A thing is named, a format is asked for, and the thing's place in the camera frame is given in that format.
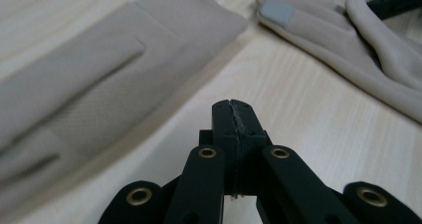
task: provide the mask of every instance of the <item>beige glove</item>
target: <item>beige glove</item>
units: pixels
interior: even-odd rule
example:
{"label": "beige glove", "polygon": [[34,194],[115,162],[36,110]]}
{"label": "beige glove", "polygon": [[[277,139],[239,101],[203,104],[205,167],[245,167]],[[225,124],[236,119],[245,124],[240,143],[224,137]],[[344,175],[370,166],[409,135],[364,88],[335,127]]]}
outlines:
{"label": "beige glove", "polygon": [[138,0],[3,81],[0,217],[128,132],[245,29],[213,0]]}
{"label": "beige glove", "polygon": [[364,0],[257,0],[257,17],[393,108],[422,122],[422,45],[391,32]]}

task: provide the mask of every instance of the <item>black plastic arm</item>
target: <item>black plastic arm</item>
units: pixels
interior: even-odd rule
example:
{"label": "black plastic arm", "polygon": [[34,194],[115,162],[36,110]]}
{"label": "black plastic arm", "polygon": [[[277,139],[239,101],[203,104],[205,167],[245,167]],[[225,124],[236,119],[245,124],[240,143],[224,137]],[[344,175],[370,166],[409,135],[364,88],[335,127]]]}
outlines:
{"label": "black plastic arm", "polygon": [[179,177],[163,187],[129,184],[100,223],[220,224],[224,195],[257,196],[264,224],[422,223],[378,186],[351,183],[343,194],[325,186],[293,150],[272,144],[248,104],[219,102],[212,117]]}

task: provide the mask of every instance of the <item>wooden table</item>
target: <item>wooden table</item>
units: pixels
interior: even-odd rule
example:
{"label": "wooden table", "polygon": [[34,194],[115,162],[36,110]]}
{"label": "wooden table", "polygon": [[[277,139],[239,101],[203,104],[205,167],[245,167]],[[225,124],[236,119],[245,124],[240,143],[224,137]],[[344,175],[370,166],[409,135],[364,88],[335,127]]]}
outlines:
{"label": "wooden table", "polygon": [[[0,0],[0,79],[131,0]],[[327,0],[344,4],[345,0]],[[363,180],[422,216],[422,127],[260,26],[254,0],[217,0],[248,30],[118,143],[11,213],[6,223],[97,223],[135,180],[180,174],[211,106],[250,104],[276,144],[293,148],[329,187]],[[421,10],[386,22],[422,42]],[[260,223],[255,198],[225,199],[224,223]]]}

